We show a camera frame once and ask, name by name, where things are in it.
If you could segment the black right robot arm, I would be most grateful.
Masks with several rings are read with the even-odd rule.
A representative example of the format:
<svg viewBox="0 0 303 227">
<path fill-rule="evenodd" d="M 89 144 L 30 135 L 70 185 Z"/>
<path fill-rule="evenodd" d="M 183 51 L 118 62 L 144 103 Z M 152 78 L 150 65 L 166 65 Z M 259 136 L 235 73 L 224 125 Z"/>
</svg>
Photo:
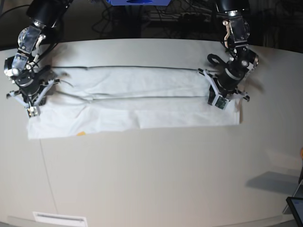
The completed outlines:
<svg viewBox="0 0 303 227">
<path fill-rule="evenodd" d="M 6 97 L 14 98 L 24 107 L 45 104 L 47 92 L 60 82 L 49 77 L 51 66 L 39 63 L 57 46 L 63 35 L 63 16 L 71 0 L 34 0 L 27 9 L 31 24 L 18 35 L 16 54 L 4 62 L 4 74 L 17 87 Z"/>
</svg>

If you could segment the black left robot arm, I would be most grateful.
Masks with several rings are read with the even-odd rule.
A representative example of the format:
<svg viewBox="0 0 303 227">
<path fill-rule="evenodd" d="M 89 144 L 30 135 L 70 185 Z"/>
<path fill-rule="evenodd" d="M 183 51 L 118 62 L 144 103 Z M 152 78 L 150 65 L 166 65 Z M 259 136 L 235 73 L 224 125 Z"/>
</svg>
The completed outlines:
<svg viewBox="0 0 303 227">
<path fill-rule="evenodd" d="M 222 72 L 216 75 L 214 81 L 219 94 L 228 98 L 234 94 L 241 94 L 238 85 L 258 66 L 258 55 L 249 49 L 250 27 L 243 17 L 243 14 L 250 11 L 249 2 L 247 0 L 216 0 L 214 7 L 212 20 L 215 26 L 218 25 L 217 14 L 226 16 L 226 19 L 222 21 L 226 35 L 221 44 L 230 55 L 230 59 L 224 62 L 214 54 L 209 54 L 207 59 L 214 67 L 222 68 Z"/>
</svg>

